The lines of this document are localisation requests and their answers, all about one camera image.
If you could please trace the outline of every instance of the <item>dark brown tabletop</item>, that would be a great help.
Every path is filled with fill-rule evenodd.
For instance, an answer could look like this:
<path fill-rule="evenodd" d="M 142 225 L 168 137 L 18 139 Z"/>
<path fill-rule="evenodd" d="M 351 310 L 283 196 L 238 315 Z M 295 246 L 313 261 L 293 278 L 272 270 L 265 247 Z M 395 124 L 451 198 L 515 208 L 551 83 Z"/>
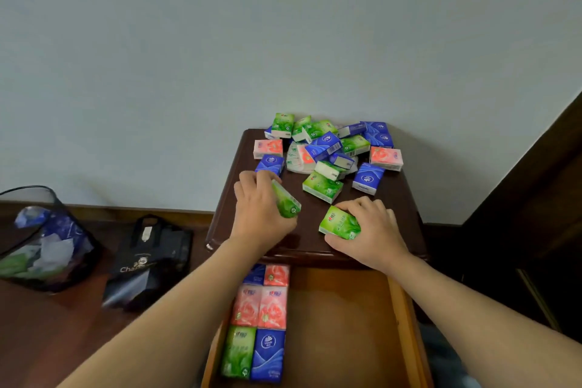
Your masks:
<path fill-rule="evenodd" d="M 208 230 L 206 242 L 210 252 L 216 250 L 230 235 L 236 205 L 233 186 L 238 181 L 240 172 L 256 169 L 258 160 L 253 158 L 253 145 L 254 141 L 259 139 L 265 139 L 262 129 L 247 129 L 243 133 L 212 224 Z M 367 161 L 368 154 L 362 154 L 359 158 L 360 163 Z M 353 177 L 354 174 L 349 175 L 342 181 L 343 190 L 334 203 L 366 195 L 352 188 Z M 318 232 L 319 223 L 324 218 L 330 204 L 302 190 L 302 183 L 306 178 L 307 175 L 287 170 L 281 174 L 283 187 L 301 203 L 302 209 L 296 229 L 268 252 L 263 257 L 263 261 L 313 267 L 361 267 L 352 258 L 333 250 L 324 241 L 323 234 Z M 426 259 L 426 244 L 420 229 L 421 220 L 404 172 L 385 171 L 375 197 L 370 196 L 370 198 L 381 199 L 387 208 L 394 210 L 400 232 L 408 249 L 411 253 Z"/>

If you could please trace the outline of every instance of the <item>wall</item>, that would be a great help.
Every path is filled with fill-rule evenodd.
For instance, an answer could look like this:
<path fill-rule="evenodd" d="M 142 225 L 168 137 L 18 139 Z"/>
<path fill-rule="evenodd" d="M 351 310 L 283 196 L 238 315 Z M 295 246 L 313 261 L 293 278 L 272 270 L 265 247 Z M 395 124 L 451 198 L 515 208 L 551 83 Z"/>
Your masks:
<path fill-rule="evenodd" d="M 462 223 L 581 90 L 582 0 L 0 0 L 0 189 L 214 210 L 289 111 L 388 121 Z"/>

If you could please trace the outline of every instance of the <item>person's left hand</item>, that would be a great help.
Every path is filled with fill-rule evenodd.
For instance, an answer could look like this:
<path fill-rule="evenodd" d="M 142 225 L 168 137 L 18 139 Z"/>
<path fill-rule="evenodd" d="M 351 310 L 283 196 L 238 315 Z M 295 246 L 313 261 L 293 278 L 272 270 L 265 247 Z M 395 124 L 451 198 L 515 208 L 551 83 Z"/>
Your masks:
<path fill-rule="evenodd" d="M 241 172 L 235 183 L 236 214 L 231 238 L 244 238 L 264 252 L 277 244 L 297 225 L 297 217 L 284 218 L 277 209 L 271 180 L 281 183 L 273 172 Z"/>

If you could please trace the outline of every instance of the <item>forearm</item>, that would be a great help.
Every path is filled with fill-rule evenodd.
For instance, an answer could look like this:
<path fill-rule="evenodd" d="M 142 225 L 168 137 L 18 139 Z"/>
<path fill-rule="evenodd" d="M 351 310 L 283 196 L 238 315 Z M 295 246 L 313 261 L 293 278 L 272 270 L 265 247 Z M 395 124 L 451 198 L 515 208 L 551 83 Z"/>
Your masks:
<path fill-rule="evenodd" d="M 191 386 L 237 287 L 264 253 L 249 241 L 225 241 L 61 388 Z"/>
<path fill-rule="evenodd" d="M 582 346 L 406 256 L 389 274 L 419 304 L 484 387 L 582 382 Z"/>

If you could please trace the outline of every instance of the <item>white tag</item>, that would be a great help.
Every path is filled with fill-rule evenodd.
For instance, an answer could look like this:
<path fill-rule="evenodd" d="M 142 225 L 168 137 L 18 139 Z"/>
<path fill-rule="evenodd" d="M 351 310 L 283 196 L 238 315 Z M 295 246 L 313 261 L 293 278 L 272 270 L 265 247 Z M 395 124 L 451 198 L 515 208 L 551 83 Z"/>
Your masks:
<path fill-rule="evenodd" d="M 144 242 L 147 241 L 149 239 L 150 235 L 151 235 L 151 226 L 144 228 L 144 230 L 142 232 L 142 241 L 144 241 Z"/>

